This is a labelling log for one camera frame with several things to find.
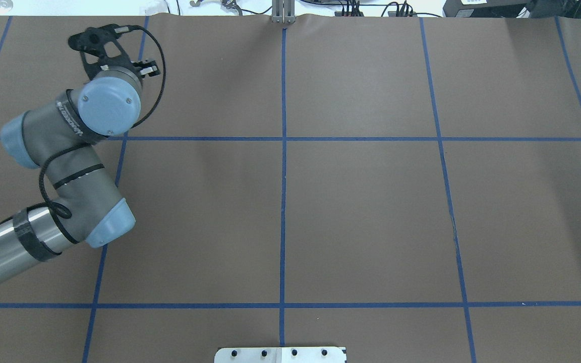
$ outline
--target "white bracket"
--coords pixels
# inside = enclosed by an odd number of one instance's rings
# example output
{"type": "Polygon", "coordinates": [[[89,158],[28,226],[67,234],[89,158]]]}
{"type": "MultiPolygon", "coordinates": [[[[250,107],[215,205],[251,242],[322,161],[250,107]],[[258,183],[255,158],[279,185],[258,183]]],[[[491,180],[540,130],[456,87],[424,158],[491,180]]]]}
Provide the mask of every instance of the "white bracket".
{"type": "Polygon", "coordinates": [[[295,23],[295,0],[272,0],[273,23],[295,23]]]}
{"type": "Polygon", "coordinates": [[[346,363],[346,348],[222,348],[216,352],[214,363],[346,363]]]}

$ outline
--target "blue joint cap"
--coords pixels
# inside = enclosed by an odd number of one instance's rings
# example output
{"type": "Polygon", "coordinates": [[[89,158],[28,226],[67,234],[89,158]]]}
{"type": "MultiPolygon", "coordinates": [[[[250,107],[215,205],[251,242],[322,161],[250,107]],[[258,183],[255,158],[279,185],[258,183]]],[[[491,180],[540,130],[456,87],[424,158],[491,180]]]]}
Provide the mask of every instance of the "blue joint cap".
{"type": "Polygon", "coordinates": [[[39,168],[35,161],[30,158],[26,145],[24,143],[24,135],[22,133],[25,112],[14,119],[10,120],[0,132],[0,140],[4,145],[6,152],[12,156],[15,161],[25,168],[39,168]]]}
{"type": "Polygon", "coordinates": [[[136,224],[136,218],[125,198],[122,198],[91,231],[87,237],[87,243],[93,248],[104,246],[129,232],[134,228],[134,224],[136,224]]]}
{"type": "Polygon", "coordinates": [[[79,94],[78,113],[96,133],[120,135],[138,119],[140,97],[132,85],[120,78],[95,78],[79,94]]]}

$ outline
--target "black band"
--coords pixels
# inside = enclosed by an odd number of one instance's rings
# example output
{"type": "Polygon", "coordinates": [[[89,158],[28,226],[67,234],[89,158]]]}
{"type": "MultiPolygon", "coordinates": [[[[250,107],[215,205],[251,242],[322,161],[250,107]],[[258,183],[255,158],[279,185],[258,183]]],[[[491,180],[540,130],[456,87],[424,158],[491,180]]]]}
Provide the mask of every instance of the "black band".
{"type": "Polygon", "coordinates": [[[106,136],[96,133],[88,128],[82,121],[73,106],[73,101],[71,101],[71,90],[67,90],[55,99],[55,107],[57,107],[57,111],[62,115],[64,122],[66,122],[73,132],[81,137],[84,142],[90,145],[95,145],[101,140],[107,138],[106,136]]]}
{"type": "Polygon", "coordinates": [[[102,164],[96,164],[93,166],[90,166],[88,168],[84,168],[83,170],[80,170],[79,172],[74,172],[73,174],[65,177],[64,179],[58,181],[57,183],[53,184],[53,188],[57,189],[60,188],[61,186],[64,186],[64,184],[73,182],[75,179],[78,179],[81,176],[84,176],[94,170],[98,170],[100,168],[104,168],[104,165],[102,164]]]}
{"type": "Polygon", "coordinates": [[[62,252],[53,252],[43,241],[37,238],[33,226],[28,221],[27,209],[22,209],[12,217],[12,225],[19,243],[37,261],[46,262],[62,254],[62,252]]]}

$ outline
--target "metal clamp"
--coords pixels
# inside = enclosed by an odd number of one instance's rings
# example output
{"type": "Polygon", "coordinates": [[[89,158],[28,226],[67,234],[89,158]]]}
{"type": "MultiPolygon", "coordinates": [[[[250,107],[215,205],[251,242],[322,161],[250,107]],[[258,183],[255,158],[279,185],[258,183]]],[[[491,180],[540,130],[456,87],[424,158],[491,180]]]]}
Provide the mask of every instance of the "metal clamp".
{"type": "Polygon", "coordinates": [[[272,0],[273,23],[295,23],[295,0],[272,0]]]}

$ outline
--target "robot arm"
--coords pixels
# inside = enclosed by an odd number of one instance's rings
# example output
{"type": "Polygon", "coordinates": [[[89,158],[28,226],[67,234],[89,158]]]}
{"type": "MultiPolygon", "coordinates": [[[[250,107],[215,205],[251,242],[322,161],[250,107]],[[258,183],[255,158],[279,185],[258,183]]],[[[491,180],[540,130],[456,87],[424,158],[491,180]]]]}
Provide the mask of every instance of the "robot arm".
{"type": "Polygon", "coordinates": [[[111,24],[70,37],[69,46],[80,51],[91,81],[2,128],[1,141],[10,156],[23,167],[41,167],[44,203],[22,209],[0,224],[0,283],[80,241],[98,248],[134,227],[131,209],[92,145],[123,134],[145,119],[137,122],[142,79],[160,71],[153,60],[131,62],[117,42],[122,33],[136,29],[144,30],[111,24]],[[106,55],[104,46],[109,42],[120,55],[106,55]],[[98,57],[97,62],[89,64],[85,53],[98,57]],[[44,190],[44,175],[57,191],[55,200],[44,190]]]}

